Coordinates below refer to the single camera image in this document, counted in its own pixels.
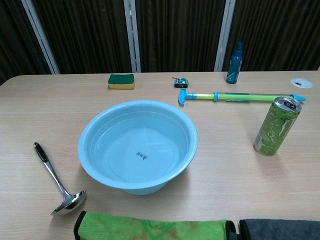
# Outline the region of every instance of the light blue plastic basin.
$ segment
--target light blue plastic basin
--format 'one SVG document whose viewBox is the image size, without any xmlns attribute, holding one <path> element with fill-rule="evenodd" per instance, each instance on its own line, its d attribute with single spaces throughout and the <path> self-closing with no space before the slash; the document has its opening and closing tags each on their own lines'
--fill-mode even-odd
<svg viewBox="0 0 320 240">
<path fill-rule="evenodd" d="M 139 100 L 93 118 L 80 136 L 78 155 L 98 182 L 146 195 L 178 176 L 197 146 L 196 127 L 186 114 L 163 102 Z"/>
</svg>

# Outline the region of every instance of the green energy drink can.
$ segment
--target green energy drink can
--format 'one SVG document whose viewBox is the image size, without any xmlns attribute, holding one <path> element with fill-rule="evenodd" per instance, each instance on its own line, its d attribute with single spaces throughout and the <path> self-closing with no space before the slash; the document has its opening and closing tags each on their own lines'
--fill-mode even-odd
<svg viewBox="0 0 320 240">
<path fill-rule="evenodd" d="M 301 112 L 301 104 L 287 96 L 277 97 L 271 104 L 253 147 L 264 155 L 273 155 L 284 141 Z"/>
</svg>

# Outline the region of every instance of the wooden table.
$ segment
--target wooden table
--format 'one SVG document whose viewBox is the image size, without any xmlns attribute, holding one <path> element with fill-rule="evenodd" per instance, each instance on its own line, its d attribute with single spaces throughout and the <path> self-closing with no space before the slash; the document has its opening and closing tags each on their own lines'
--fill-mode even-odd
<svg viewBox="0 0 320 240">
<path fill-rule="evenodd" d="M 0 87 L 0 239 L 72 239 L 82 210 L 155 220 L 247 218 L 320 220 L 320 71 L 241 72 L 237 84 L 225 72 L 135 73 L 134 90 L 108 89 L 109 74 L 24 75 Z M 302 112 L 274 156 L 253 141 L 270 103 L 187 100 L 178 106 L 171 77 L 189 80 L 189 92 L 297 93 Z M 291 78 L 307 78 L 302 89 Z M 178 107 L 194 122 L 198 150 L 188 169 L 160 191 L 129 195 L 89 177 L 77 146 L 87 123 L 110 106 L 157 100 Z M 75 212 L 50 216 L 62 202 L 37 156 L 45 149 L 70 192 L 87 189 Z"/>
</svg>

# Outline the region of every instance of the sponge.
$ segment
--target sponge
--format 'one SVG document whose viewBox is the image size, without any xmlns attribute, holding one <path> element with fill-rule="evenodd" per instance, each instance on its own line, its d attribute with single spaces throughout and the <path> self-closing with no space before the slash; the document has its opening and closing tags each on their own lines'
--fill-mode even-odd
<svg viewBox="0 0 320 240">
<path fill-rule="evenodd" d="M 109 88 L 132 90 L 135 88 L 135 77 L 133 74 L 116 75 L 111 74 L 109 77 Z"/>
</svg>

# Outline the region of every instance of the stainless steel ladle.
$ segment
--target stainless steel ladle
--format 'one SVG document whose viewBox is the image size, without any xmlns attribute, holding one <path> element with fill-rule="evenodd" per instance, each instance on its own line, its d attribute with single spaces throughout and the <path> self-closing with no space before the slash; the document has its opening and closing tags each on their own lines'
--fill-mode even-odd
<svg viewBox="0 0 320 240">
<path fill-rule="evenodd" d="M 65 187 L 62 185 L 60 182 L 57 174 L 55 173 L 54 168 L 51 166 L 51 163 L 45 153 L 45 151 L 42 149 L 39 143 L 35 142 L 34 143 L 34 149 L 38 153 L 39 157 L 41 158 L 43 164 L 46 166 L 48 171 L 51 173 L 53 179 L 55 180 L 56 184 L 58 185 L 59 189 L 62 192 L 63 195 L 63 202 L 61 203 L 60 206 L 58 206 L 51 215 L 63 215 L 71 212 L 75 208 L 77 208 L 85 199 L 86 197 L 86 191 L 87 190 L 82 190 L 81 192 L 78 192 L 76 194 L 70 194 L 67 192 Z"/>
</svg>

